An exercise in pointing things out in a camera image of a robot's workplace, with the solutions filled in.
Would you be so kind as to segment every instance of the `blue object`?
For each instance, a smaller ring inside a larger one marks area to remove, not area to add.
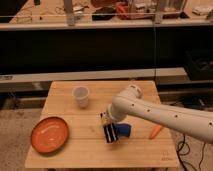
[[[119,136],[130,137],[131,125],[126,123],[115,124],[115,129]]]

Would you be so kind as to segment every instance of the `floor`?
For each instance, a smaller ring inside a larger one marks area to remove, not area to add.
[[[5,101],[2,110],[0,110],[0,171],[44,171],[44,169],[24,168],[24,161],[30,146],[30,133],[34,125],[39,120],[44,99],[43,101],[39,100],[39,103],[36,103],[36,105],[31,105],[33,108],[29,108],[29,105],[26,107],[26,104],[29,102],[23,101],[22,103],[19,103],[18,109],[11,109],[17,106],[14,106],[10,100]],[[175,143],[178,144],[178,142],[182,140],[182,134],[175,131],[171,131],[171,133]],[[186,142],[190,146],[190,154],[182,156],[181,158],[193,164],[196,170],[199,170],[198,165],[201,160],[203,142],[191,137],[186,137]],[[195,170],[189,165],[186,166],[189,171]],[[204,149],[204,158],[201,164],[201,170],[212,171],[212,168],[213,146],[207,144]]]

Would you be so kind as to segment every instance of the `red object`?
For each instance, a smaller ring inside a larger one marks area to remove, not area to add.
[[[118,14],[118,17],[122,20],[129,19],[128,16],[128,6],[126,2],[117,2],[116,3],[116,12]]]
[[[32,130],[31,144],[40,153],[58,150],[67,140],[69,129],[66,122],[59,117],[41,120]]]

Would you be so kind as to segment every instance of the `cup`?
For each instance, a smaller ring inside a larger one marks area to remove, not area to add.
[[[80,108],[86,108],[89,104],[89,89],[84,86],[73,89],[72,95]]]

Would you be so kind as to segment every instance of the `tiled floor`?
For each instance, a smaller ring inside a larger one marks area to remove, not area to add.
[[[39,120],[41,108],[33,109],[4,109],[0,111],[0,171],[43,171],[44,169],[26,169],[24,161],[30,145],[30,133],[33,126]],[[182,135],[172,131],[176,144],[182,139]],[[191,152],[183,159],[192,163],[197,170],[201,159],[203,142],[187,137]],[[213,169],[213,146],[206,145],[202,171]]]

